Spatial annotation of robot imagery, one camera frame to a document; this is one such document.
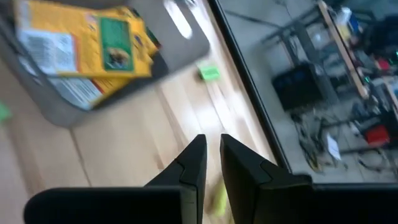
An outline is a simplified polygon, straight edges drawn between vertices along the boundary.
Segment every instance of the wooden floor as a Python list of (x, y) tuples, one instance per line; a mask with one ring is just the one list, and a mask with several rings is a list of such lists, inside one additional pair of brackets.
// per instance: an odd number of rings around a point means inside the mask
[[(0, 101), (14, 115), (0, 127), (0, 223), (22, 223), (26, 200), (51, 187), (144, 185), (201, 133), (208, 141), (205, 211), (221, 175), (221, 133), (274, 161), (207, 3), (193, 12), (211, 43), (207, 58), (71, 130), (46, 122), (0, 63)], [(209, 64), (221, 79), (204, 83), (197, 66)], [(228, 223), (229, 216), (203, 222)]]

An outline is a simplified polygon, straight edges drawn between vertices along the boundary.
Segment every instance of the green sticky note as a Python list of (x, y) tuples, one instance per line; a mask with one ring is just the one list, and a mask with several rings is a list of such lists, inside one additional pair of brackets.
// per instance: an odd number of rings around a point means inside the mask
[(220, 71), (216, 66), (207, 66), (200, 68), (200, 76), (203, 80), (215, 80), (220, 77)]
[(11, 112), (4, 104), (0, 103), (0, 121), (11, 117)]

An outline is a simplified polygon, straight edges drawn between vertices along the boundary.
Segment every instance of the gray tray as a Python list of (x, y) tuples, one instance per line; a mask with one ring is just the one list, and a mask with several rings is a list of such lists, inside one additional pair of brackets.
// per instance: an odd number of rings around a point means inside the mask
[[(113, 96), (103, 101), (94, 111), (123, 99), (135, 91), (141, 90), (172, 72), (185, 67), (200, 57), (205, 56), (210, 45), (202, 29), (196, 22), (188, 6), (179, 1), (177, 4), (189, 23), (193, 35), (190, 39), (184, 38), (178, 31), (173, 20), (164, 7), (162, 0), (133, 0), (133, 1), (109, 1), (109, 0), (61, 0), (64, 4), (105, 9), (115, 6), (134, 7), (145, 20), (146, 26), (154, 33), (162, 44), (160, 52), (155, 55), (152, 66), (152, 78), (134, 80)], [(18, 78), (30, 97), (40, 108), (43, 116), (51, 123), (70, 128), (84, 120), (91, 111), (85, 111), (71, 105), (64, 100), (47, 81), (45, 75), (37, 68), (36, 64), (27, 54), (23, 46), (17, 41), (13, 28), (5, 19), (0, 19), (0, 51), (1, 57)], [(24, 56), (36, 73), (39, 73), (41, 85), (35, 82), (19, 63), (18, 55)]]

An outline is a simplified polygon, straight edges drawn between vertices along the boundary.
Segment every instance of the red object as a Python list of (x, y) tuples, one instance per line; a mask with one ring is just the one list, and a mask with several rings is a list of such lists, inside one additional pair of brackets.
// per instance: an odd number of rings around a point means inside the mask
[(380, 59), (377, 60), (377, 62), (379, 64), (381, 70), (390, 69), (390, 64), (388, 63), (388, 61), (380, 58)]
[(365, 140), (368, 144), (384, 144), (390, 141), (390, 136), (388, 135), (387, 129), (384, 125), (376, 126), (375, 128), (366, 131)]

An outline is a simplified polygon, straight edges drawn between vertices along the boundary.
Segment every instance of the black frame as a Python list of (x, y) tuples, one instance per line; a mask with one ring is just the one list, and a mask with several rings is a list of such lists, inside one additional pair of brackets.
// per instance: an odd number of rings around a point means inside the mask
[(266, 108), (261, 101), (259, 92), (254, 84), (246, 63), (244, 62), (242, 53), (232, 34), (231, 28), (226, 20), (224, 10), (222, 9), (218, 0), (209, 0), (208, 3), (210, 9), (213, 12), (215, 21), (225, 39), (225, 43), (232, 56), (233, 62), (238, 69), (239, 76), (241, 77), (243, 85), (249, 95), (250, 101), (253, 105), (254, 111), (257, 114), (261, 128), (263, 129), (264, 134), (268, 139), (268, 143), (272, 153), (274, 154), (276, 163), (278, 164), (278, 166), (287, 169), (289, 172), (292, 172), (289, 162), (282, 150), (282, 146), (280, 145), (280, 141), (275, 133), (275, 129), (272, 126)]

